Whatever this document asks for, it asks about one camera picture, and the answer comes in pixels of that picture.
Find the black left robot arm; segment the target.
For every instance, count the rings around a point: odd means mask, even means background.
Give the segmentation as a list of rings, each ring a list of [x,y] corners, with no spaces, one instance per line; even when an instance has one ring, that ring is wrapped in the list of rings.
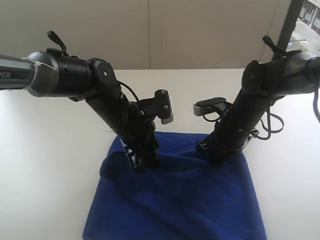
[[[2,91],[24,90],[37,98],[86,102],[120,137],[131,168],[155,169],[160,161],[153,119],[139,99],[128,100],[123,86],[111,64],[99,58],[83,60],[56,49],[23,58],[0,57]]]

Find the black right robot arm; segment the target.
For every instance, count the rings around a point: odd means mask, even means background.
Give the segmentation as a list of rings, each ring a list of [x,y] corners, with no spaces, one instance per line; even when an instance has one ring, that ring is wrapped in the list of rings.
[[[318,109],[320,58],[311,52],[298,51],[267,63],[253,60],[243,71],[241,88],[234,102],[224,97],[200,100],[193,105],[197,117],[216,113],[214,130],[195,149],[208,152],[210,161],[221,165],[230,156],[241,152],[252,139],[268,140],[273,130],[271,106],[289,95],[314,94],[313,111]]]

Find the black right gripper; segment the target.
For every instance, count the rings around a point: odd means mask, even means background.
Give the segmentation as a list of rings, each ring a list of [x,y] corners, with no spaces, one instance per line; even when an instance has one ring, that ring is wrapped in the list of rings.
[[[256,99],[236,99],[225,103],[224,115],[214,120],[214,130],[197,143],[196,149],[210,152],[213,167],[221,167],[224,162],[240,152],[253,138],[258,136],[258,101]]]

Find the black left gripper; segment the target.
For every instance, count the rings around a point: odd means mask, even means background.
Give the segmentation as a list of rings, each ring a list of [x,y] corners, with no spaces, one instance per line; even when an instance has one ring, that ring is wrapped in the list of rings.
[[[136,173],[146,168],[160,166],[156,149],[159,147],[155,135],[155,124],[149,120],[135,102],[129,102],[122,112],[121,144],[126,153],[131,170]]]

